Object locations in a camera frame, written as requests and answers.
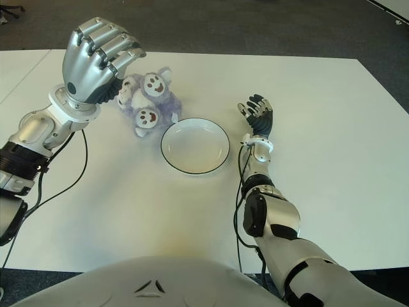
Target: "purple plush toy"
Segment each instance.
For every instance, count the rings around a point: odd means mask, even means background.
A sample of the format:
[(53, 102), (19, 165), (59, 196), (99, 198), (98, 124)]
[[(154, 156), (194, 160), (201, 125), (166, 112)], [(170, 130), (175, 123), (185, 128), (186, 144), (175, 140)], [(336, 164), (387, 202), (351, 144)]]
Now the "purple plush toy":
[(153, 130), (168, 128), (178, 122), (181, 104), (169, 90), (170, 83), (169, 67), (161, 68), (157, 73), (129, 75), (123, 80), (115, 101), (133, 120), (138, 136), (144, 137)]

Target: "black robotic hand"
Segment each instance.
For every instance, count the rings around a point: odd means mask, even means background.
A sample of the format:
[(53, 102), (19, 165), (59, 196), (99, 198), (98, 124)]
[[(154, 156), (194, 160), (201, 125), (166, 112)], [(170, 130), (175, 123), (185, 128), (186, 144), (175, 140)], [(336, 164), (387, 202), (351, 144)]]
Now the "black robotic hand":
[(269, 101), (258, 94), (250, 96), (247, 106), (238, 104), (238, 110), (242, 113), (253, 129), (253, 135), (268, 138), (273, 126), (273, 109)]

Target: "white bowl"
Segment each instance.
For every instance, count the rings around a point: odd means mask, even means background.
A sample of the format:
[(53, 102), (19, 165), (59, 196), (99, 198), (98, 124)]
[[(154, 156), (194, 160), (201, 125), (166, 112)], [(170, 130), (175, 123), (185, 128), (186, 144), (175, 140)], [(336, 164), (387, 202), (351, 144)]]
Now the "white bowl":
[(229, 138), (222, 127), (203, 118), (187, 118), (162, 136), (162, 155), (174, 168), (188, 174), (217, 169), (227, 159)]

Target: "white plush face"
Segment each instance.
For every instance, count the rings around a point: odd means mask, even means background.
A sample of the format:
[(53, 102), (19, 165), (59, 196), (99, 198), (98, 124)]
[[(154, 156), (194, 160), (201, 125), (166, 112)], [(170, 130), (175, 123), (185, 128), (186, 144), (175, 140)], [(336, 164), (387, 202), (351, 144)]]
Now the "white plush face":
[(126, 77), (122, 82), (122, 89), (118, 93), (118, 105), (124, 108), (125, 104), (132, 98), (132, 88), (136, 85), (133, 77)]
[(158, 114), (149, 109), (141, 109), (136, 115), (135, 121), (140, 128), (154, 128), (158, 123)]
[(145, 92), (152, 97), (161, 96), (166, 89), (165, 81), (158, 75), (148, 74), (145, 76), (144, 80), (144, 89)]

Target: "stuffed animal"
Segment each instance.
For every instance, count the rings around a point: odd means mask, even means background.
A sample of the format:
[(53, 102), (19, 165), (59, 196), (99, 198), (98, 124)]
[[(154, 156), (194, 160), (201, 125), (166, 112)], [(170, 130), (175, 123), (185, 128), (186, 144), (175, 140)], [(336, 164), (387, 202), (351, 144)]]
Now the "stuffed animal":
[(168, 128), (181, 115), (180, 100), (169, 90), (171, 70), (161, 68), (157, 73), (127, 76), (115, 97), (125, 115), (133, 120), (137, 136)]

